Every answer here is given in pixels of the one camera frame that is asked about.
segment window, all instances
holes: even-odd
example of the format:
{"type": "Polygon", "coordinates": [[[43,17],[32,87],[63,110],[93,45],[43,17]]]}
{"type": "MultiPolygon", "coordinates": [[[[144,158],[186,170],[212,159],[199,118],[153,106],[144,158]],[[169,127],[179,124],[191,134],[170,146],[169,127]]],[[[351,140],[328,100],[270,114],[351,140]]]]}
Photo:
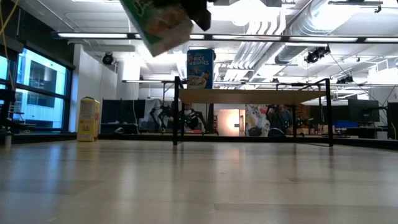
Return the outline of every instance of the window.
{"type": "Polygon", "coordinates": [[[15,120],[24,120],[36,128],[62,128],[64,99],[17,88],[16,104],[23,114],[14,114],[15,120]]]}
{"type": "Polygon", "coordinates": [[[19,55],[17,83],[65,95],[67,69],[24,49],[19,55]]]}
{"type": "Polygon", "coordinates": [[[15,120],[36,128],[63,127],[68,110],[67,83],[70,71],[33,51],[24,49],[19,54],[16,77],[15,120]]]}
{"type": "Polygon", "coordinates": [[[0,56],[0,78],[7,79],[8,63],[5,57],[0,56]]]}

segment rice krispies box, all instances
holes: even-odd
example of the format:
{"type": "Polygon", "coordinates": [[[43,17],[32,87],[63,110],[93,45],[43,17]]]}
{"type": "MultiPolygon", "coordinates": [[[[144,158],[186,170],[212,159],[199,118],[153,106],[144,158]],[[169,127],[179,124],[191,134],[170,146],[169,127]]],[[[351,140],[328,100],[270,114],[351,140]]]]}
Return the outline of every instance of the rice krispies box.
{"type": "Polygon", "coordinates": [[[154,0],[120,0],[152,56],[189,40],[193,24],[180,4],[155,7],[154,0]]]}
{"type": "Polygon", "coordinates": [[[213,88],[214,50],[189,50],[187,53],[187,88],[213,88]]]}

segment green cereal box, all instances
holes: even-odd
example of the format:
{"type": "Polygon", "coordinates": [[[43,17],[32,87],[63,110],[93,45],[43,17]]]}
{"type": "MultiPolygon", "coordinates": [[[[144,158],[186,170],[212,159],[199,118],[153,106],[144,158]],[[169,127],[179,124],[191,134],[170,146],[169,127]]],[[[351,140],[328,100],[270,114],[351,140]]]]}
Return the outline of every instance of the green cereal box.
{"type": "Polygon", "coordinates": [[[120,0],[152,56],[189,40],[192,22],[180,4],[156,8],[154,0],[120,0]]]}

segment yellow box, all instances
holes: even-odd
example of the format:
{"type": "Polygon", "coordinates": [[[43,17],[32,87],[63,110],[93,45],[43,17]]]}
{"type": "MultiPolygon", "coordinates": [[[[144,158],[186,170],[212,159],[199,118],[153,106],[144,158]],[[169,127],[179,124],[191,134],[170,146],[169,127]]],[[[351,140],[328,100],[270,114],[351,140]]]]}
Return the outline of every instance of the yellow box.
{"type": "Polygon", "coordinates": [[[91,97],[80,101],[78,141],[97,141],[100,117],[100,103],[91,97]]]}

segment black wall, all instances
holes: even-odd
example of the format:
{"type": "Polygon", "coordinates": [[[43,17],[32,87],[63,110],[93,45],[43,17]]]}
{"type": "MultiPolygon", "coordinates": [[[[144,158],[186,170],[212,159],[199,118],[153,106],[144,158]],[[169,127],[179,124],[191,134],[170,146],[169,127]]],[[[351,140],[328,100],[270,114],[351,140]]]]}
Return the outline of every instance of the black wall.
{"type": "MultiPolygon", "coordinates": [[[[14,3],[11,0],[2,0],[1,7],[3,19],[6,20],[14,7],[14,3]]],[[[54,30],[51,27],[18,7],[6,27],[6,36],[18,40],[25,47],[45,55],[64,66],[73,68],[74,45],[68,45],[66,40],[53,40],[50,35],[52,31],[54,30]],[[21,19],[18,33],[20,11],[21,19]]]]}

